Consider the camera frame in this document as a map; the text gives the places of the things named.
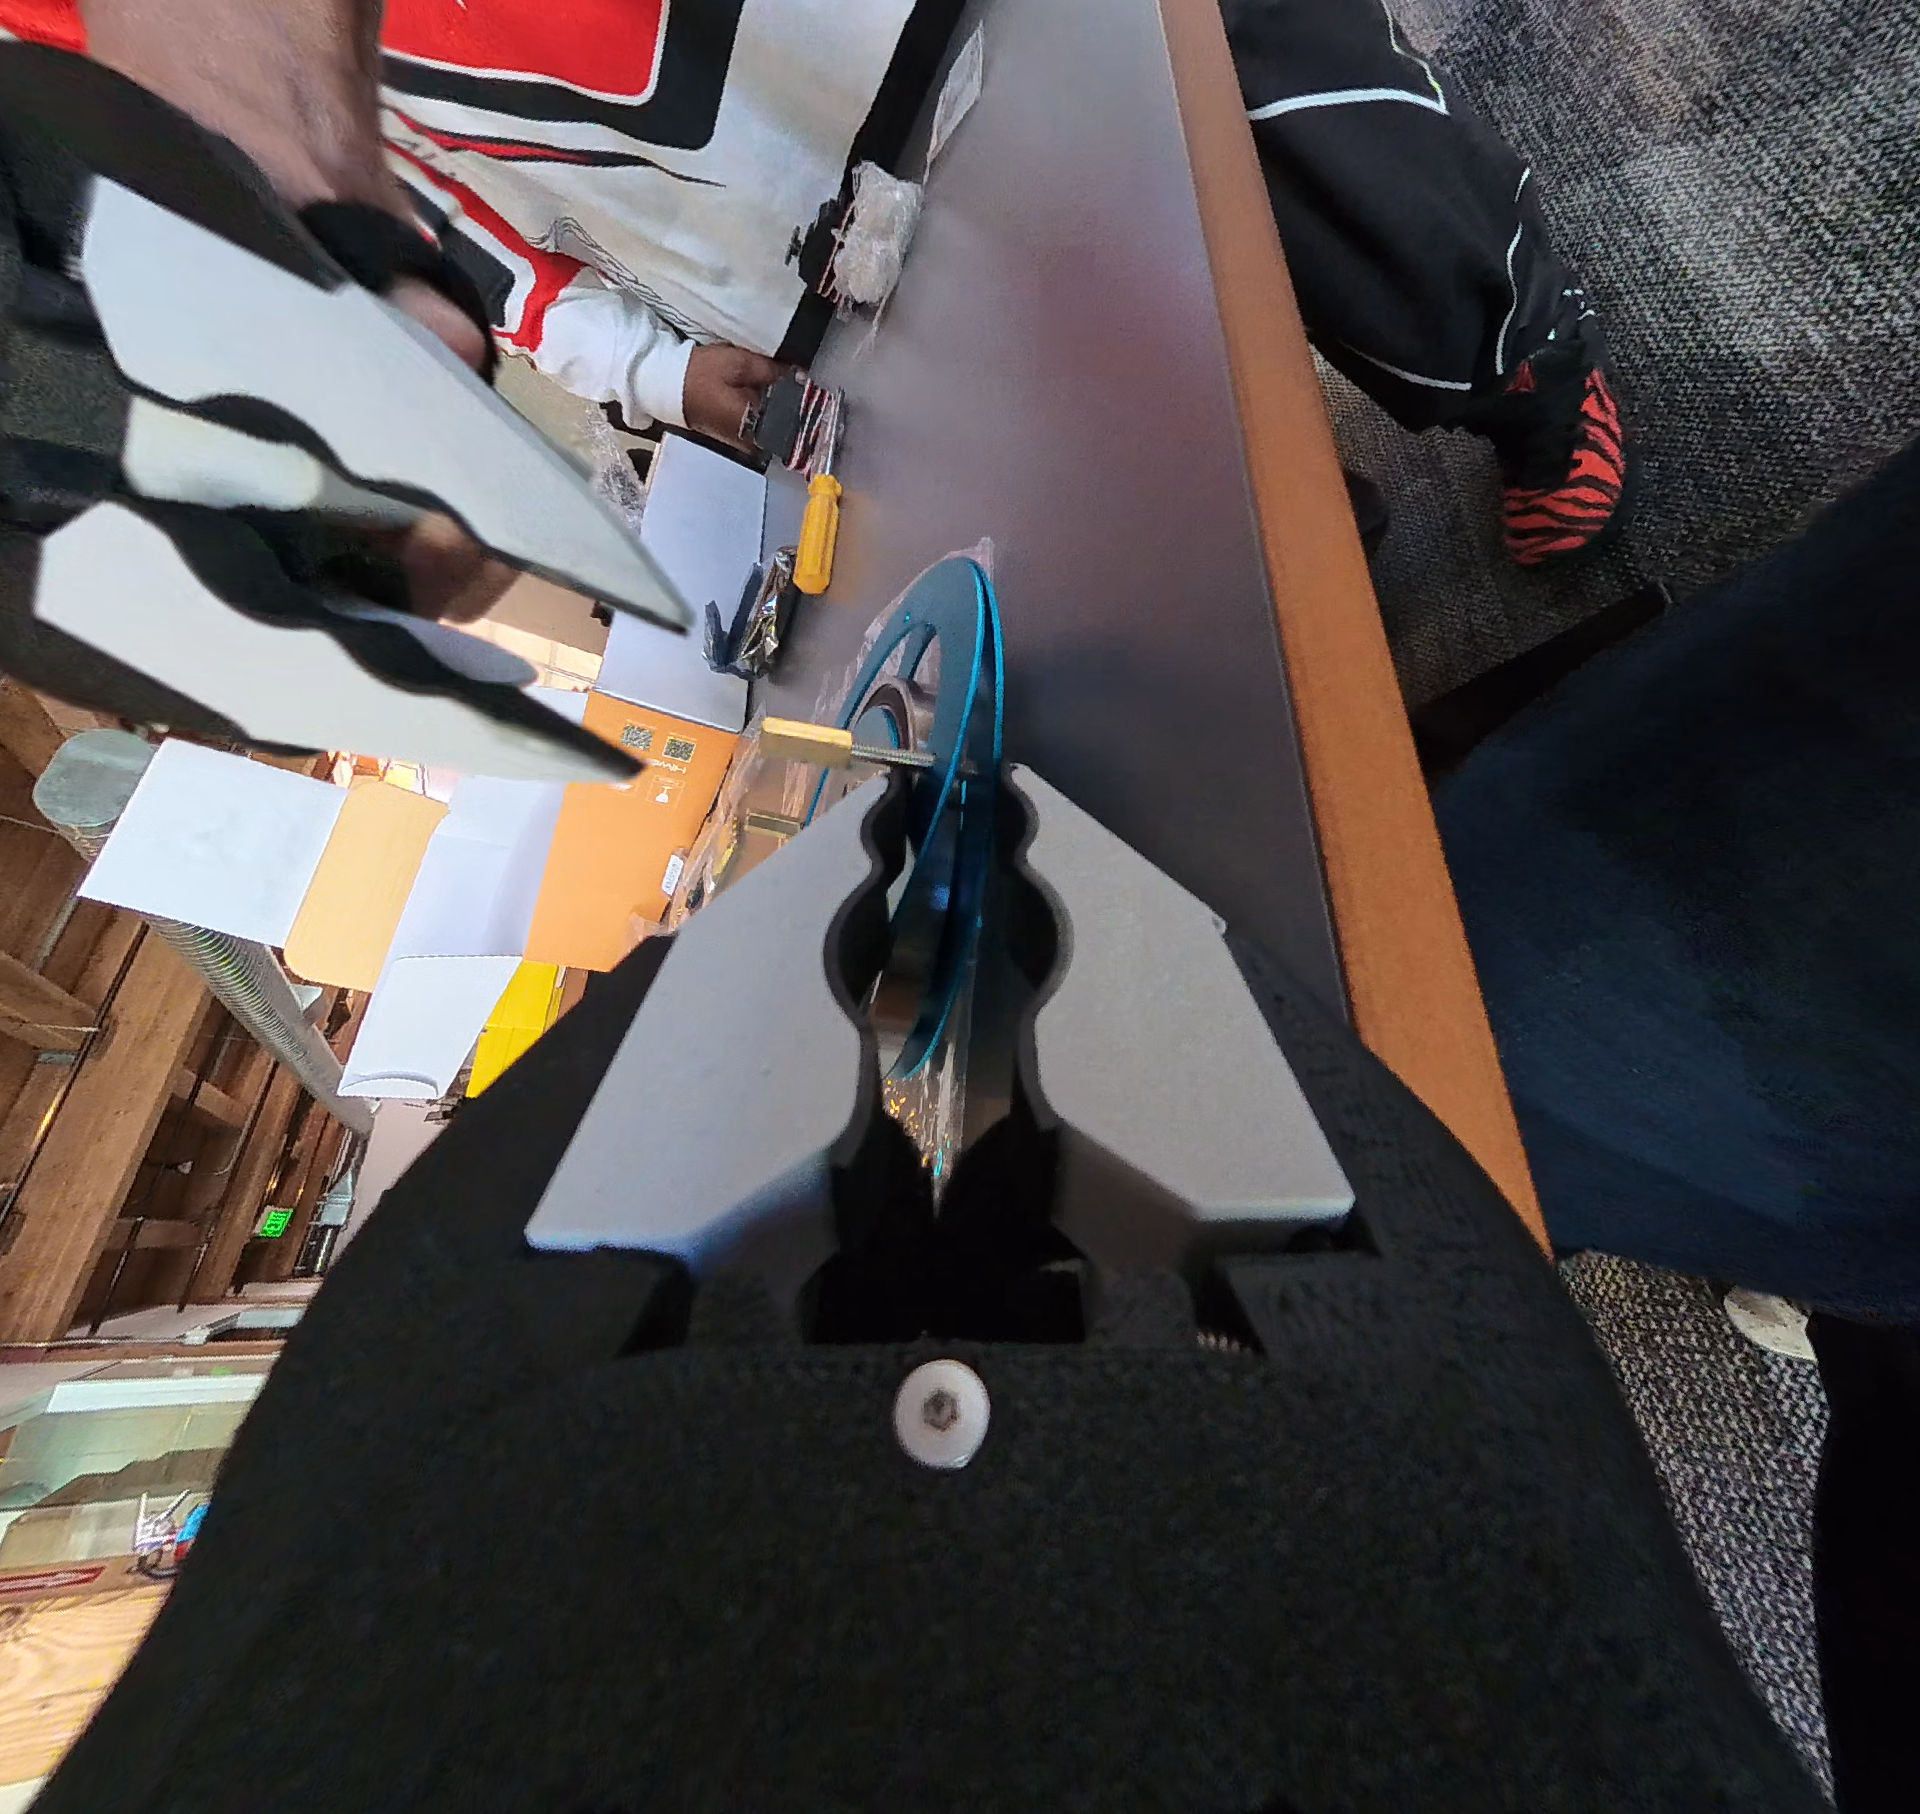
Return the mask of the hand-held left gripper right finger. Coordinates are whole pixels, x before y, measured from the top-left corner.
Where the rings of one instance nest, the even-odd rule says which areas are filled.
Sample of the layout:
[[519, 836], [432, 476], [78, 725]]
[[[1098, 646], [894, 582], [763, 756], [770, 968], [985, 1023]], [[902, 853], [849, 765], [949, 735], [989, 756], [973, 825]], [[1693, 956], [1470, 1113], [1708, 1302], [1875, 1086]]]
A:
[[1019, 1308], [1183, 1282], [1202, 1337], [1252, 1337], [1232, 1264], [1337, 1241], [1354, 1186], [1227, 921], [1029, 765], [1002, 777], [997, 861], [993, 1282]]

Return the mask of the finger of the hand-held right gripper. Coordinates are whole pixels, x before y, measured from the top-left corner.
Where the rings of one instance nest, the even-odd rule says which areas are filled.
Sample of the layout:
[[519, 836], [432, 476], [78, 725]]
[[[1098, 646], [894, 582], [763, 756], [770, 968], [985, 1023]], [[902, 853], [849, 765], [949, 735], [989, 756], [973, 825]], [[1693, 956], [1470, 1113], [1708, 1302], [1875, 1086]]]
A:
[[432, 505], [494, 557], [682, 633], [692, 606], [589, 476], [383, 295], [302, 275], [99, 177], [84, 289], [137, 391], [275, 407], [349, 482]]
[[342, 610], [207, 511], [100, 504], [30, 535], [30, 622], [60, 633], [78, 705], [253, 746], [342, 751], [494, 781], [634, 783], [642, 762], [502, 678], [448, 665], [423, 627]]

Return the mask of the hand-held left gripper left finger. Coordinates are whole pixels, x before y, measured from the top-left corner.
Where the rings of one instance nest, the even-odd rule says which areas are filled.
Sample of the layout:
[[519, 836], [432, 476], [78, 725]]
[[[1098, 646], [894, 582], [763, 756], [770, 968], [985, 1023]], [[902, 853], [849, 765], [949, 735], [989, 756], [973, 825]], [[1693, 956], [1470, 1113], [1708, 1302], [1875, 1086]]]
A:
[[920, 1252], [920, 1149], [868, 1012], [909, 853], [909, 771], [868, 781], [668, 940], [533, 1218], [533, 1252], [645, 1252], [783, 1308]]

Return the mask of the brass standoff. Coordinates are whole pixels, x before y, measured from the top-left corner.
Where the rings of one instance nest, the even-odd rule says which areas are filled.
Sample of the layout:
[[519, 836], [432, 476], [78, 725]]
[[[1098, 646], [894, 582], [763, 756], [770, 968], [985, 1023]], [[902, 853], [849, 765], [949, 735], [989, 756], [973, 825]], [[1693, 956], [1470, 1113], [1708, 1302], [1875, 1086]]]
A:
[[964, 751], [934, 753], [917, 746], [862, 743], [849, 728], [800, 725], [764, 716], [759, 725], [759, 753], [814, 771], [909, 771], [909, 777], [975, 777], [979, 765]]

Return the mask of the blue round metal turntable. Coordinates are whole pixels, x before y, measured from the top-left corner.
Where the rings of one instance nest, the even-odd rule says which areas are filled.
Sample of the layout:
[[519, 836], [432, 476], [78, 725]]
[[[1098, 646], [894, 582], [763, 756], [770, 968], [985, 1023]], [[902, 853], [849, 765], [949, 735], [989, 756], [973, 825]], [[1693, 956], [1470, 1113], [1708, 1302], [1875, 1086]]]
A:
[[958, 1029], [982, 945], [1002, 790], [1002, 610], [985, 567], [949, 553], [917, 578], [858, 658], [853, 728], [884, 666], [939, 657], [917, 765], [853, 790], [870, 871], [828, 921], [827, 978], [875, 1058], [877, 1086], [927, 1071]]

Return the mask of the person's right hand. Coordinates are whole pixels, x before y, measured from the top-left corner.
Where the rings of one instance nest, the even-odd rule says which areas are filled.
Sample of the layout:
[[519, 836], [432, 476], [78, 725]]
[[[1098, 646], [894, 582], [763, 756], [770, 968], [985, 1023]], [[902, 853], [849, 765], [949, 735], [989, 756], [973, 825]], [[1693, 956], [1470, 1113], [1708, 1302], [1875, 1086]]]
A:
[[409, 216], [380, 135], [383, 0], [78, 0], [87, 51], [244, 149], [278, 195]]

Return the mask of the white and tan carton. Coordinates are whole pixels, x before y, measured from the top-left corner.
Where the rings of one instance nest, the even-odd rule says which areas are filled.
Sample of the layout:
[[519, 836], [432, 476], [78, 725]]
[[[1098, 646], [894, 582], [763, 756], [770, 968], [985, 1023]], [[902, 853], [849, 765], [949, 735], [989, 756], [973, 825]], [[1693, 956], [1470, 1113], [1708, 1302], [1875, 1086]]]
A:
[[84, 900], [278, 950], [315, 985], [377, 990], [448, 803], [207, 746], [158, 746]]

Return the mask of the yellow box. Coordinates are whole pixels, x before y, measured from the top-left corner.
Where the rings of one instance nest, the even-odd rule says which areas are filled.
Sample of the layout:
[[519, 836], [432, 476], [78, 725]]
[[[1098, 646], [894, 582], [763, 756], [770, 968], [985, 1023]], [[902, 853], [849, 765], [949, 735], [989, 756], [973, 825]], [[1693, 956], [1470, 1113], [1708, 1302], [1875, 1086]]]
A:
[[494, 1002], [468, 1066], [468, 1097], [482, 1097], [522, 1059], [563, 1012], [563, 968], [519, 962]]

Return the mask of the clear plastic bag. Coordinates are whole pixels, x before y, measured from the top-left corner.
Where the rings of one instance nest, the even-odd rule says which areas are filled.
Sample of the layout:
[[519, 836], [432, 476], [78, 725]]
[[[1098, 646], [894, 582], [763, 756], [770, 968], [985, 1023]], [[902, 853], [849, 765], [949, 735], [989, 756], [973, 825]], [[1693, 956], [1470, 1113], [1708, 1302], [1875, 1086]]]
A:
[[964, 751], [975, 777], [909, 777], [909, 857], [875, 985], [880, 1103], [943, 1192], [967, 1122], [973, 1002], [989, 907], [1002, 771], [1002, 617], [982, 557], [949, 553], [902, 598], [902, 637], [862, 708], [880, 743]]

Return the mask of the pile of clear hardware bags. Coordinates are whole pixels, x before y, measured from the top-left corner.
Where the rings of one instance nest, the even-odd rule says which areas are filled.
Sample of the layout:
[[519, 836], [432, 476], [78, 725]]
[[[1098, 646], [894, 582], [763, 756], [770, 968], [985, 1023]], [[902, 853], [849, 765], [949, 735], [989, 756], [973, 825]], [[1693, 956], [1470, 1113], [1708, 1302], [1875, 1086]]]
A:
[[702, 833], [675, 867], [675, 888], [663, 912], [663, 935], [675, 935], [724, 888], [740, 886], [753, 867], [773, 857], [805, 820], [814, 777], [794, 765], [744, 751], [718, 790]]

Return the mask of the orange cardboard box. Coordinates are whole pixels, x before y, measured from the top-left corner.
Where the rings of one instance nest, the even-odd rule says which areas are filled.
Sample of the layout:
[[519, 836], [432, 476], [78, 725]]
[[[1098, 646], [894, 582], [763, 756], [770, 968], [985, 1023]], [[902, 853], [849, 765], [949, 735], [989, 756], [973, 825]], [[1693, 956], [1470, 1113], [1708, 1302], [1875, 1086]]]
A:
[[704, 610], [730, 617], [763, 563], [764, 476], [692, 436], [654, 460], [638, 531], [692, 606], [688, 633], [615, 613], [584, 697], [544, 700], [623, 746], [623, 783], [458, 781], [398, 921], [398, 961], [610, 971], [668, 912], [745, 725], [745, 682], [710, 666]]

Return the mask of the black foil bag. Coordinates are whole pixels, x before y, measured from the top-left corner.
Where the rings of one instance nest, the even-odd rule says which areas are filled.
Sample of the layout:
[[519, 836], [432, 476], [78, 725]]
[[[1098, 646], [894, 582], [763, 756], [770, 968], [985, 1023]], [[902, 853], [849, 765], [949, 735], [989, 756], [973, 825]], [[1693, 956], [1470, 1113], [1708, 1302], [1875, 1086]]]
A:
[[720, 602], [704, 602], [702, 648], [712, 673], [753, 682], [777, 666], [803, 598], [794, 587], [794, 567], [800, 546], [790, 544], [759, 563], [744, 582], [730, 617], [724, 617]]

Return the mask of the person's blue jeans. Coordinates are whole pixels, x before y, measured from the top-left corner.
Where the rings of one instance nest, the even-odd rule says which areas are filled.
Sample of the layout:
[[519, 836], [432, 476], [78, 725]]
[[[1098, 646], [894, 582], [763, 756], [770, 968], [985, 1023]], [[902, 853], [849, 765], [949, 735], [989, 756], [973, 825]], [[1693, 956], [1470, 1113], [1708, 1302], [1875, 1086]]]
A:
[[1550, 1237], [1809, 1308], [1837, 1810], [1918, 1810], [1918, 444], [1438, 820]]

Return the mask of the person's sneaker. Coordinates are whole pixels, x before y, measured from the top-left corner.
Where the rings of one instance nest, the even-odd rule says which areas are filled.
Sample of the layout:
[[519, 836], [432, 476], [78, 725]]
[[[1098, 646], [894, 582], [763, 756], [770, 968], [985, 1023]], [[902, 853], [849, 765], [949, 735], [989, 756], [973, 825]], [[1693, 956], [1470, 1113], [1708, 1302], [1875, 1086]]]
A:
[[1743, 1342], [1765, 1348], [1772, 1356], [1815, 1366], [1809, 1308], [1798, 1302], [1754, 1291], [1725, 1291], [1720, 1312]]

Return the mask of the small clear packet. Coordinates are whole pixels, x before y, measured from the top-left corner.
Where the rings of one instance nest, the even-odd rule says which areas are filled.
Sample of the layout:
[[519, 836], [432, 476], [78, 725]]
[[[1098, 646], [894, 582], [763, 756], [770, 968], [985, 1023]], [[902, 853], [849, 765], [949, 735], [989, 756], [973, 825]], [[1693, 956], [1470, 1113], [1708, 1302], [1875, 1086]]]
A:
[[943, 149], [949, 147], [949, 137], [958, 135], [958, 127], [964, 124], [964, 116], [973, 114], [973, 105], [982, 92], [982, 76], [985, 76], [982, 51], [985, 51], [985, 34], [982, 34], [982, 25], [973, 25], [958, 59], [949, 63], [949, 76], [947, 76], [939, 105], [934, 105], [932, 137], [927, 137], [927, 171], [939, 165]]

